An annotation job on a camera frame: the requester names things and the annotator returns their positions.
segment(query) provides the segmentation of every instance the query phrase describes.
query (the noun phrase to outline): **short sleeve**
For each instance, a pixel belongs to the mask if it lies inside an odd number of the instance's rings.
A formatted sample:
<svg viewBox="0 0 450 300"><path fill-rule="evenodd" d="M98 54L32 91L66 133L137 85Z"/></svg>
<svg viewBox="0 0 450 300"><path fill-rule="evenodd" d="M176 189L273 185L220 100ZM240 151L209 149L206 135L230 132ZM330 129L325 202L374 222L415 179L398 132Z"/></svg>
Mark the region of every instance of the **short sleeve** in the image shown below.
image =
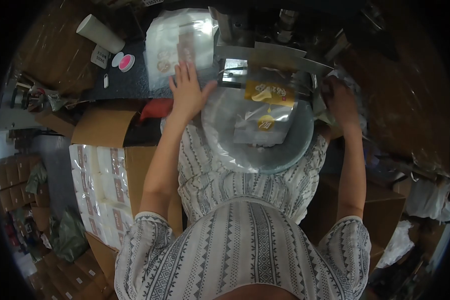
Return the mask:
<svg viewBox="0 0 450 300"><path fill-rule="evenodd" d="M358 299L365 290L369 277L370 250L369 232L357 216L339 220L318 244L318 251L338 278L346 277L344 290L353 292Z"/></svg>
<svg viewBox="0 0 450 300"><path fill-rule="evenodd" d="M141 298L145 274L160 259L175 237L167 221L157 213L141 212L124 237L115 261L115 292L119 299Z"/></svg>

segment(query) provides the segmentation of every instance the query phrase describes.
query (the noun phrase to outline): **pink lid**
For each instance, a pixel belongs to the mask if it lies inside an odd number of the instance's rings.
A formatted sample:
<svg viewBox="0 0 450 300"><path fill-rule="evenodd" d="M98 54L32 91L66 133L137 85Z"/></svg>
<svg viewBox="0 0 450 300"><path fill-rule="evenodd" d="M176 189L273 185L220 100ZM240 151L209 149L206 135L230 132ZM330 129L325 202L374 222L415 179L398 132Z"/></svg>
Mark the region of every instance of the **pink lid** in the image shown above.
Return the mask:
<svg viewBox="0 0 450 300"><path fill-rule="evenodd" d="M118 64L118 68L120 70L125 69L130 62L132 61L132 56L130 54L125 55L121 60L120 63Z"/></svg>

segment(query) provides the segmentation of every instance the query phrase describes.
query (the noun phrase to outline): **red cloth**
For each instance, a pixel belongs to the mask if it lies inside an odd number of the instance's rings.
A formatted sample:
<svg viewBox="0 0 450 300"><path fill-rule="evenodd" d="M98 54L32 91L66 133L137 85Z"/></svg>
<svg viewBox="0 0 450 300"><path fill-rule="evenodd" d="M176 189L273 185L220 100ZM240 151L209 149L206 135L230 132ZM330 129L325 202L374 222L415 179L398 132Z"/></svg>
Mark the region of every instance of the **red cloth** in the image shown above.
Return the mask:
<svg viewBox="0 0 450 300"><path fill-rule="evenodd" d="M173 99L170 98L158 98L151 99L148 102L140 115L140 122L143 122L146 118L163 118L167 117L173 108Z"/></svg>

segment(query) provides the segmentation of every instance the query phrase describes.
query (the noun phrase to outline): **woman's left hand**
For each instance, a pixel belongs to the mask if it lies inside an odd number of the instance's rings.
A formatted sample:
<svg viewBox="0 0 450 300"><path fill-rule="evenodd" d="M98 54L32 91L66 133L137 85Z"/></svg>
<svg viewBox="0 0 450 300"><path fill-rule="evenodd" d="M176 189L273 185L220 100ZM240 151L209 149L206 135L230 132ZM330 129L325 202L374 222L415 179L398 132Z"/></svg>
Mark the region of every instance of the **woman's left hand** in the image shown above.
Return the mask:
<svg viewBox="0 0 450 300"><path fill-rule="evenodd" d="M192 62L183 61L175 65L175 81L176 85L172 76L168 77L174 99L171 115L188 123L204 108L208 96L217 87L217 81L208 82L201 91L195 65Z"/></svg>

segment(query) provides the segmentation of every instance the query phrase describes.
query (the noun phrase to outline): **woman's right arm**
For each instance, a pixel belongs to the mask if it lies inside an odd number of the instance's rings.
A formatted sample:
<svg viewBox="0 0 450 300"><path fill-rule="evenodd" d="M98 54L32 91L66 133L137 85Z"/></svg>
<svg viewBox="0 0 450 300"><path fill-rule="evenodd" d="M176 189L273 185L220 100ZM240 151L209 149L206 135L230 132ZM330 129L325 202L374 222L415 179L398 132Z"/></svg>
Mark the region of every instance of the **woman's right arm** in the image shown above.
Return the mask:
<svg viewBox="0 0 450 300"><path fill-rule="evenodd" d="M338 187L337 220L348 216L363 218L367 193L362 130L357 104L352 91L335 76L327 81L333 88L333 97L326 99L327 106L343 130L345 156Z"/></svg>

